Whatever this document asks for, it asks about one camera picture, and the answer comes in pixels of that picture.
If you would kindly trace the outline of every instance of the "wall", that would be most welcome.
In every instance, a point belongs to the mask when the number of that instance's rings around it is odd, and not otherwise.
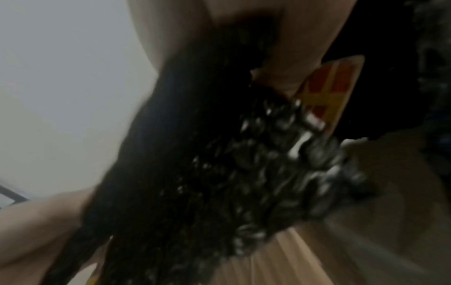
[[[154,84],[123,0],[0,1],[0,179],[96,184]]]

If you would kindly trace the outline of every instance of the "white wall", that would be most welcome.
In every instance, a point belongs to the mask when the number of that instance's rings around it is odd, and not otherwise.
[[[0,0],[0,179],[96,184],[155,78],[125,0]]]

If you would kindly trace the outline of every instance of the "person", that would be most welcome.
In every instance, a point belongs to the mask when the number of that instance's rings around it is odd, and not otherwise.
[[[222,18],[282,9],[280,39],[257,80],[287,96],[321,64],[357,0],[128,0],[150,63],[158,71],[189,41]],[[0,212],[0,280],[37,285],[77,228],[93,189],[32,200]],[[85,266],[96,263],[98,256]]]

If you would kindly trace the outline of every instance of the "hand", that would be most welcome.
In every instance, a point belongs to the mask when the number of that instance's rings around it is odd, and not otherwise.
[[[78,227],[93,190],[34,200],[0,211],[0,280],[37,285]],[[85,266],[96,262],[93,257]]]

